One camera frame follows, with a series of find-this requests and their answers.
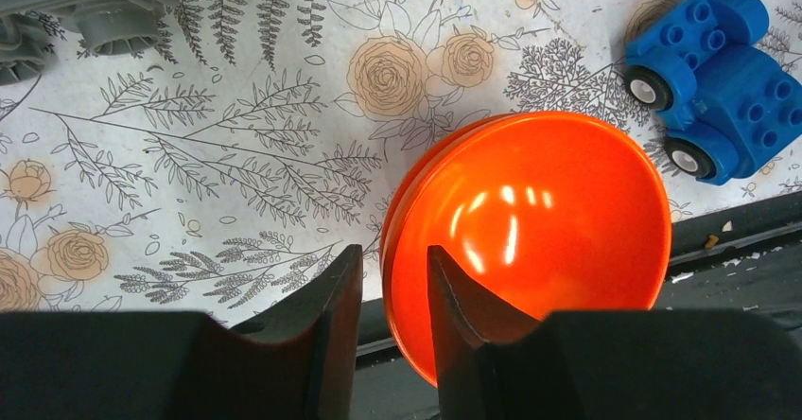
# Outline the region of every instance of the toy car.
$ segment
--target toy car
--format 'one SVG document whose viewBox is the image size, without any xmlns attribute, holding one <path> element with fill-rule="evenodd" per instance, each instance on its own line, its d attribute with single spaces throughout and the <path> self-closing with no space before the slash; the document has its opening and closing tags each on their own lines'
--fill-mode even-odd
<svg viewBox="0 0 802 420">
<path fill-rule="evenodd" d="M 802 86 L 752 46 L 768 27 L 760 0 L 683 0 L 626 46 L 629 93 L 701 182 L 749 177 L 802 134 Z"/>
<path fill-rule="evenodd" d="M 35 18 L 17 14 L 36 9 L 80 32 L 98 55 L 128 54 L 159 43 L 156 20 L 180 0 L 0 0 L 0 85 L 33 78 L 44 69 L 47 32 Z"/>
</svg>

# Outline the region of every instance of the orange bowl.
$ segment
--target orange bowl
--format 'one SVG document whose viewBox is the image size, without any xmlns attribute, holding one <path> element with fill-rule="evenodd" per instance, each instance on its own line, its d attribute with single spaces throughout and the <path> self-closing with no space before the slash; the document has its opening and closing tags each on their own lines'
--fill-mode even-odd
<svg viewBox="0 0 802 420">
<path fill-rule="evenodd" d="M 536 319 L 650 308 L 671 249 L 668 198 L 649 157 L 615 127 L 561 112 L 494 117 L 452 135 L 408 174 L 384 226 L 388 323 L 432 385 L 429 245 Z"/>
</svg>

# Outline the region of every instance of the gray toy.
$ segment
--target gray toy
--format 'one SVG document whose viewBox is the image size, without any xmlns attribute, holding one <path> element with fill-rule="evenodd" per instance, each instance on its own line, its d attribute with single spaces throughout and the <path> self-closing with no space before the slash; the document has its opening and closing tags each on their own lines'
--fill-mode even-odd
<svg viewBox="0 0 802 420">
<path fill-rule="evenodd" d="M 128 54 L 159 43 L 156 22 L 179 0 L 0 0 L 0 85 L 36 77 L 44 70 L 47 32 L 24 16 L 37 10 L 57 16 L 79 32 L 97 55 Z"/>
</svg>

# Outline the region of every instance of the tablecloth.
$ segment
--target tablecloth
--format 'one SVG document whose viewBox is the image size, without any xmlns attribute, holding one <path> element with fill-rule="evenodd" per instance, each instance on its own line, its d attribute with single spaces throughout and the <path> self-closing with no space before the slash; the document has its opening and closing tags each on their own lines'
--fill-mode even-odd
<svg viewBox="0 0 802 420">
<path fill-rule="evenodd" d="M 364 300 L 380 297 L 378 235 L 406 170 L 509 111 L 626 131 L 673 220 L 802 190 L 802 141 L 722 187 L 668 161 L 621 59 L 677 2 L 183 0 L 155 49 L 117 57 L 29 12 L 52 44 L 41 77 L 0 89 L 0 309 L 200 309 L 236 324 L 348 243 L 365 250 Z M 800 78 L 802 0 L 763 2 L 759 46 Z"/>
</svg>

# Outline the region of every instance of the blue toy car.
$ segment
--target blue toy car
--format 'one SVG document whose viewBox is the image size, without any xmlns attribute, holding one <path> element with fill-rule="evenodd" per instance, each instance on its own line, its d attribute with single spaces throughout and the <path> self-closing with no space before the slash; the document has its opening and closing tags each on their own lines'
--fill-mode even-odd
<svg viewBox="0 0 802 420">
<path fill-rule="evenodd" d="M 802 134 L 802 86 L 752 46 L 768 27 L 760 0 L 684 0 L 626 46 L 629 93 L 701 182 L 749 177 Z"/>
</svg>

